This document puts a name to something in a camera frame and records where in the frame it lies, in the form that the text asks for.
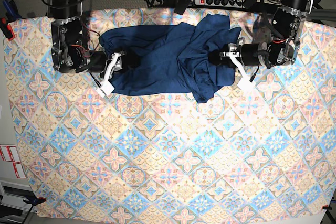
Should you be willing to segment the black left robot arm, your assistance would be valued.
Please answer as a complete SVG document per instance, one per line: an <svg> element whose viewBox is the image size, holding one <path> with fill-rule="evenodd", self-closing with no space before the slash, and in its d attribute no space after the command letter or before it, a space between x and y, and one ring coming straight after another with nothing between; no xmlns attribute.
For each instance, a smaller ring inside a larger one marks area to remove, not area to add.
<svg viewBox="0 0 336 224"><path fill-rule="evenodd" d="M219 66L267 67L292 65L300 46L302 21L310 14L314 0L277 0L279 7L271 20L263 10L262 17L270 30L270 41L246 44L243 39L228 43L208 54L210 63Z"/></svg>

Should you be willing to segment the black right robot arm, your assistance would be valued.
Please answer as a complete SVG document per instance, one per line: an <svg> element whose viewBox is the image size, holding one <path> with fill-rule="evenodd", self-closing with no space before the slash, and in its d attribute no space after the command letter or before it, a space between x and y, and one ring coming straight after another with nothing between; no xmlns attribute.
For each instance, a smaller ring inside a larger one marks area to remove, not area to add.
<svg viewBox="0 0 336 224"><path fill-rule="evenodd" d="M51 56L53 68L61 73L99 73L104 75L108 65L114 71L135 68L140 58L132 51L118 49L106 53L104 49L90 49L91 29L82 15L85 0L42 0L52 18Z"/></svg>

